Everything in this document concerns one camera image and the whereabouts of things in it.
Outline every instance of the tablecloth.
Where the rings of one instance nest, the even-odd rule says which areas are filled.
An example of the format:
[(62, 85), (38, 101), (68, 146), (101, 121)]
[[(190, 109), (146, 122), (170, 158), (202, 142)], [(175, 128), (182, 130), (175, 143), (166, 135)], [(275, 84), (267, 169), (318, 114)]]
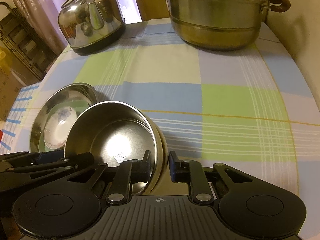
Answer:
[(320, 113), (264, 23), (254, 44), (234, 52), (186, 44), (169, 19), (127, 25), (119, 41), (90, 56), (67, 47), (40, 84), (19, 94), (0, 152), (29, 150), (39, 109), (73, 82), (93, 85), (101, 101), (141, 109), (180, 157), (224, 162), (299, 195), (307, 207), (300, 236), (320, 239)]

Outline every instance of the kettle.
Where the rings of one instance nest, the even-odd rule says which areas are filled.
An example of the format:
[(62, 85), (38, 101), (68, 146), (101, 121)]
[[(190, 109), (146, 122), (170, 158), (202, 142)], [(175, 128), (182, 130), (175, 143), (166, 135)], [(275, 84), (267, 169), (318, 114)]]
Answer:
[(118, 0), (67, 0), (61, 9), (59, 27), (79, 55), (105, 48), (125, 30)]

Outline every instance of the wooden door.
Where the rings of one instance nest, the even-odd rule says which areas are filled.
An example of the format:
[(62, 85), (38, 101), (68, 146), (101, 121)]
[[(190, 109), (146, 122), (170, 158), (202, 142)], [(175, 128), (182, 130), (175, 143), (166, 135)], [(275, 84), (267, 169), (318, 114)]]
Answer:
[(142, 21), (169, 17), (165, 0), (136, 0)]

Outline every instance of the pink curtain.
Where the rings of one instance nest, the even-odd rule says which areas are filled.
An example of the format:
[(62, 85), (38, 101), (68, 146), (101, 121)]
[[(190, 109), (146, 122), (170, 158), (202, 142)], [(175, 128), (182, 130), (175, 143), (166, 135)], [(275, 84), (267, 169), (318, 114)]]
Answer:
[[(68, 44), (59, 25), (58, 15), (66, 0), (13, 0), (39, 36), (60, 54)], [(126, 23), (140, 22), (136, 0), (119, 0)]]

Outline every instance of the black circular cover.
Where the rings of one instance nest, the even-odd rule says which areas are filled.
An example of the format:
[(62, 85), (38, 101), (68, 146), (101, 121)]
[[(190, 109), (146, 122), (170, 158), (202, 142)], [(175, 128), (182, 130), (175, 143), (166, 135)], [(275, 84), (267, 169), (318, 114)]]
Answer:
[(305, 217), (304, 203), (295, 194), (265, 183), (239, 183), (219, 203), (222, 219), (242, 235), (278, 238), (299, 232)]
[(95, 222), (100, 201), (90, 190), (54, 189), (47, 185), (30, 190), (15, 201), (13, 218), (23, 232), (36, 238), (64, 238)]

